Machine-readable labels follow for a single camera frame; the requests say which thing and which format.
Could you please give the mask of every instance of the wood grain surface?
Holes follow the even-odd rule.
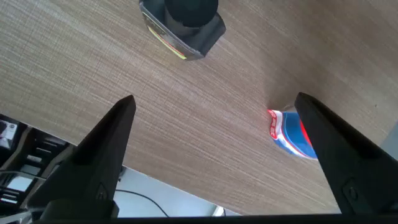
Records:
[[[0,1],[0,112],[77,144],[133,94],[125,165],[242,214],[337,212],[319,163],[273,143],[266,109],[304,91],[379,144],[398,118],[397,9],[220,1],[225,35],[185,62],[137,1]]]

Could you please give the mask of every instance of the floor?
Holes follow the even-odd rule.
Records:
[[[398,120],[398,2],[220,1],[226,33],[185,62],[137,2],[0,2],[0,113],[78,144],[120,98],[124,165],[240,214],[338,211],[319,164],[269,137],[268,108],[317,97],[376,144]]]
[[[215,213],[217,205],[133,169],[126,169],[116,188],[133,191],[151,198],[170,217],[210,217],[223,215],[222,213]],[[150,200],[138,195],[116,192],[113,199],[119,207],[119,218],[165,216]],[[226,215],[238,214],[226,210]]]

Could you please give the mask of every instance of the black tape dispenser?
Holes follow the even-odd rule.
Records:
[[[149,31],[184,60],[196,60],[225,33],[218,0],[140,0]]]

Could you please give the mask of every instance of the cable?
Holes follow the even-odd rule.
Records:
[[[150,200],[151,202],[153,202],[153,203],[163,212],[163,214],[164,214],[166,217],[169,217],[169,216],[164,212],[164,210],[162,209],[162,207],[161,207],[160,205],[158,205],[154,200],[150,199],[149,197],[147,197],[147,196],[145,196],[145,195],[142,195],[142,194],[137,193],[137,192],[132,192],[132,191],[129,191],[129,190],[121,190],[121,189],[116,189],[115,192],[125,192],[125,193],[135,194],[135,195],[144,197],[144,198]]]
[[[29,174],[23,171],[15,171],[15,170],[0,170],[0,174],[19,174],[22,177],[27,177],[31,179],[39,179],[39,180],[47,180],[45,177],[39,177],[33,174]]]

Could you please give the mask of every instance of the blue and red object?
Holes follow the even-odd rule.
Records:
[[[317,159],[310,139],[297,112],[268,110],[271,115],[270,135],[288,153],[306,159]]]

